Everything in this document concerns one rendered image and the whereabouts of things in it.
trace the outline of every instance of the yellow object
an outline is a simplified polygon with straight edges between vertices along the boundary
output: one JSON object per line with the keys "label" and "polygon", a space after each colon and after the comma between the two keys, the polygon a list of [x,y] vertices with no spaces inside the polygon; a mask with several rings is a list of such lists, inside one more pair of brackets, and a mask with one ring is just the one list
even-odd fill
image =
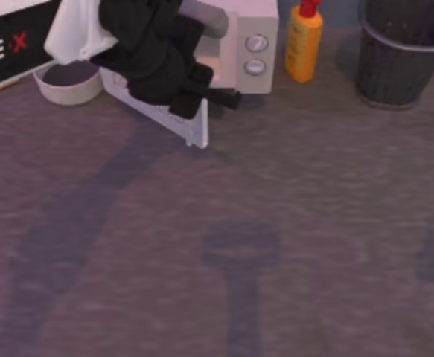
{"label": "yellow object", "polygon": [[291,10],[284,66],[296,82],[313,79],[324,20],[316,11],[313,17],[303,17],[300,6]]}

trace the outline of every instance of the black sign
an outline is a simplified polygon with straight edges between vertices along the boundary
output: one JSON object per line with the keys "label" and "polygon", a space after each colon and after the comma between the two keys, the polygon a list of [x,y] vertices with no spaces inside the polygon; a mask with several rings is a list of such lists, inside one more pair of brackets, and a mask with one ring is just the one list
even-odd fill
{"label": "black sign", "polygon": [[0,82],[52,61],[44,46],[60,1],[0,16]]}

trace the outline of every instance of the red letter x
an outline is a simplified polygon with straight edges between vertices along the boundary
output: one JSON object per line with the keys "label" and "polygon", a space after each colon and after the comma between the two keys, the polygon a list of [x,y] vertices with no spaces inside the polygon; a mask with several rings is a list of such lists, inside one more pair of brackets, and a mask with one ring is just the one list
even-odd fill
{"label": "red letter x", "polygon": [[13,39],[15,40],[15,48],[13,52],[20,51],[20,48],[26,49],[25,43],[26,31],[23,31],[20,35],[13,35]]}

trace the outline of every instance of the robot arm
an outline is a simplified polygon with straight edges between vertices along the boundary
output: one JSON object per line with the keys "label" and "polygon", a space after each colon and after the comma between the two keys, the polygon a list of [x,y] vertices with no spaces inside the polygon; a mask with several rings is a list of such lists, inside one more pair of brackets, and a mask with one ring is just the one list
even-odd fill
{"label": "robot arm", "polygon": [[195,60],[204,35],[226,34],[223,10],[199,0],[63,0],[46,51],[60,64],[90,60],[127,79],[129,93],[191,119],[203,98],[236,109],[240,93],[211,89]]}

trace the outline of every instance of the mustard bottle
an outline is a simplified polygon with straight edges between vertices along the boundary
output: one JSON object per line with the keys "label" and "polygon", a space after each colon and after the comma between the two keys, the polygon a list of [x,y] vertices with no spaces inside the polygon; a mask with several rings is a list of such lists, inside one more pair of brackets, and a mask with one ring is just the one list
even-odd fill
{"label": "mustard bottle", "polygon": [[291,9],[284,66],[296,82],[313,79],[324,20],[317,11],[321,0],[301,0]]}

